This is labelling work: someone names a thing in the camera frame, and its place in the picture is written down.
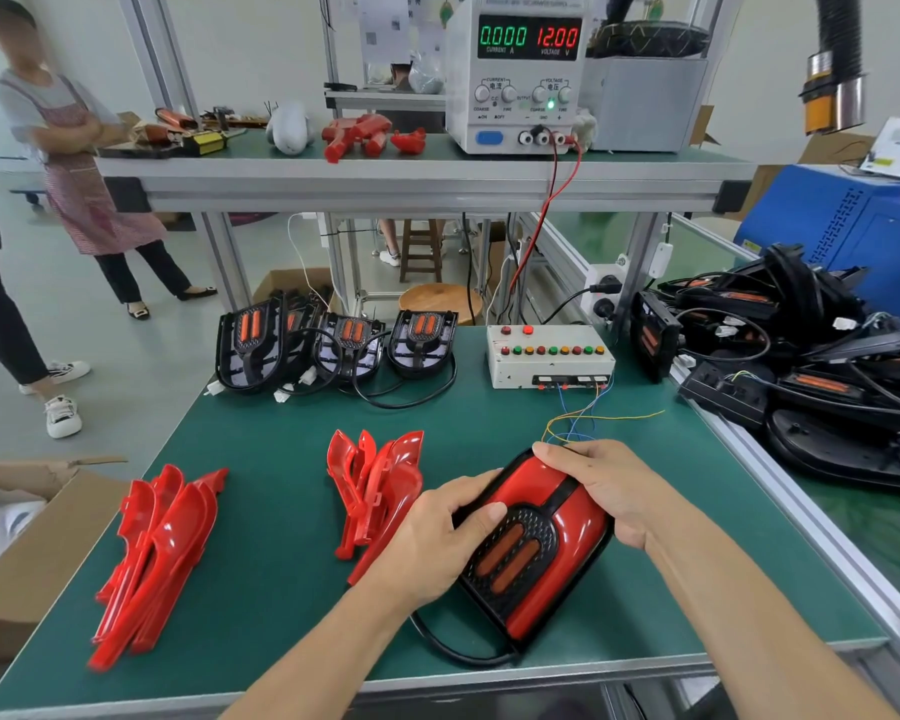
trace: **blue power button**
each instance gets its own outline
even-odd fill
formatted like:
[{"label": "blue power button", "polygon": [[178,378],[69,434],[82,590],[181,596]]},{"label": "blue power button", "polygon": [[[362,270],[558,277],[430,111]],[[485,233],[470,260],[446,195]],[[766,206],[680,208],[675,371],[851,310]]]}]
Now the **blue power button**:
[{"label": "blue power button", "polygon": [[477,143],[492,147],[503,144],[503,131],[477,131]]}]

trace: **sneaker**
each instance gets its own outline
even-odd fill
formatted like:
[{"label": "sneaker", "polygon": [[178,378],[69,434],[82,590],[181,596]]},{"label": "sneaker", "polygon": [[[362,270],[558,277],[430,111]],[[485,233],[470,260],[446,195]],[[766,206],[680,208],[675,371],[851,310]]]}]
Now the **sneaker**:
[{"label": "sneaker", "polygon": [[55,440],[76,435],[84,429],[84,421],[77,413],[77,402],[60,395],[43,406],[47,413],[47,434]]},{"label": "sneaker", "polygon": [[[49,372],[49,378],[53,380],[54,384],[66,384],[68,381],[90,374],[90,364],[85,361],[73,361],[70,363],[51,361],[47,364],[47,371]],[[30,385],[20,385],[20,394],[33,393],[34,390]]]},{"label": "sneaker", "polygon": [[400,267],[400,253],[392,254],[388,249],[380,250],[380,259],[387,265],[393,265],[395,268]]}]

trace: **apron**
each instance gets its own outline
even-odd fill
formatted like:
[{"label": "apron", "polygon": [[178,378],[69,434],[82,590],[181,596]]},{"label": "apron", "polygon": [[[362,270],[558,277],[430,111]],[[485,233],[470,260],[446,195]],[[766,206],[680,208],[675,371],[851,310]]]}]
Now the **apron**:
[{"label": "apron", "polygon": [[[32,95],[8,80],[8,86],[29,99],[50,126],[72,129],[86,123],[90,110],[76,88],[58,76],[73,96],[73,103],[44,108]],[[162,240],[167,230],[153,214],[118,212],[93,154],[54,153],[44,164],[49,208],[60,217],[63,229],[84,255],[115,255]]]}]

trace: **blue machine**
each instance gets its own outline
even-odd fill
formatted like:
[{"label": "blue machine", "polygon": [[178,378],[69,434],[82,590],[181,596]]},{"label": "blue machine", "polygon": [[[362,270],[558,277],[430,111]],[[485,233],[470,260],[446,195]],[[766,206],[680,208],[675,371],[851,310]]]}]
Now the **blue machine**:
[{"label": "blue machine", "polygon": [[854,292],[874,310],[900,317],[900,181],[830,166],[784,168],[734,242],[754,252],[800,243],[811,265],[870,268]]}]

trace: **gray floor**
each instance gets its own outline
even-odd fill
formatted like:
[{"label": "gray floor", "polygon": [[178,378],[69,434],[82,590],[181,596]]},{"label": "gray floor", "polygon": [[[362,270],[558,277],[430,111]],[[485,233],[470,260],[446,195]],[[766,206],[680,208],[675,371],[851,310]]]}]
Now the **gray floor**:
[{"label": "gray floor", "polygon": [[[357,229],[368,222],[358,222]],[[216,299],[181,303],[164,289],[136,253],[128,255],[152,318],[137,322],[126,315],[92,258],[77,253],[63,228],[46,213],[36,213],[23,196],[0,187],[0,272],[44,358],[90,362],[93,372],[68,384],[77,400],[83,431],[50,439],[41,405],[17,392],[0,365],[0,460],[72,459],[118,455],[126,463],[100,471],[125,479],[144,474],[213,373]],[[248,279],[258,283],[274,268],[297,268],[300,260],[287,239],[287,216],[236,228]],[[326,266],[317,223],[295,217],[293,240],[307,266]],[[372,257],[374,234],[360,233],[358,256],[364,289],[396,291],[397,269]],[[467,258],[450,242],[444,280],[465,282]],[[167,248],[197,285],[210,285],[204,250],[194,233],[172,233]],[[411,274],[410,283],[432,275]],[[377,316],[391,318],[396,303],[379,304]]]}]

